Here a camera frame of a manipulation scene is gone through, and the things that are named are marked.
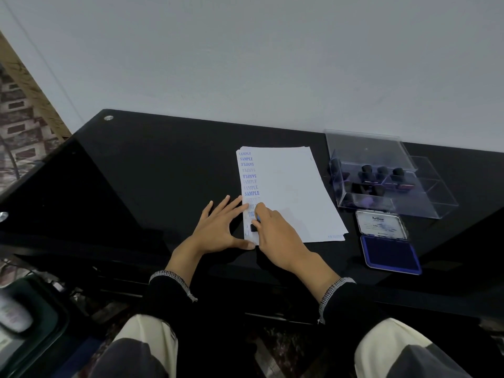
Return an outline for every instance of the gray wall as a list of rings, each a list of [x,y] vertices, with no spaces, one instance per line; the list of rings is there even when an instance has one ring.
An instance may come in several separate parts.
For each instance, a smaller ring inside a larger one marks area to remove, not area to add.
[[[504,0],[3,1],[71,130],[117,108],[504,151]]]

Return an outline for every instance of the clear plastic box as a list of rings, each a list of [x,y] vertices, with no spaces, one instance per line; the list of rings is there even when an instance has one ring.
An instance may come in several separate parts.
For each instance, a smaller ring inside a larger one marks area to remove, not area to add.
[[[433,219],[458,207],[429,159],[410,156],[398,137],[325,134],[338,207]],[[372,171],[365,171],[369,166]]]

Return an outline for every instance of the stack of paper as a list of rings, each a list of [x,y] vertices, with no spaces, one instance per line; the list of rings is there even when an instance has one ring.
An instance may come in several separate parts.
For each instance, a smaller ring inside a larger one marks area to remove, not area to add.
[[[309,147],[242,147],[236,151],[240,170],[245,239],[259,245],[251,232],[255,205],[263,202],[294,227],[303,242],[343,241],[348,233],[329,197]]]

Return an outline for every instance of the person's right hand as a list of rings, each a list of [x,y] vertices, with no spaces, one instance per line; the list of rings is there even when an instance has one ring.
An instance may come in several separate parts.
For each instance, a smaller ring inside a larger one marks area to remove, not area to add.
[[[277,267],[294,272],[296,265],[311,253],[296,230],[278,211],[272,211],[264,203],[255,206],[255,217],[261,220],[252,220],[259,233],[260,250]]]

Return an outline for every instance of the black table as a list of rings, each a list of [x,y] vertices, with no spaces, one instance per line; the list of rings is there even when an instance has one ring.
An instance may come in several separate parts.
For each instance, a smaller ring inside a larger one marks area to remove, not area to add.
[[[323,133],[103,110],[1,196],[9,217],[0,223],[0,243],[65,281],[141,295],[208,201],[240,194],[235,152],[242,145],[309,146],[334,200]],[[366,267],[352,211],[340,210],[346,241],[308,248],[376,301],[504,318],[504,253],[493,226],[504,217],[504,154],[406,148],[431,160],[460,204],[441,220],[404,217],[424,274]],[[233,229],[243,237],[241,223]],[[288,295],[295,284],[258,250],[209,255],[200,269],[253,292]]]

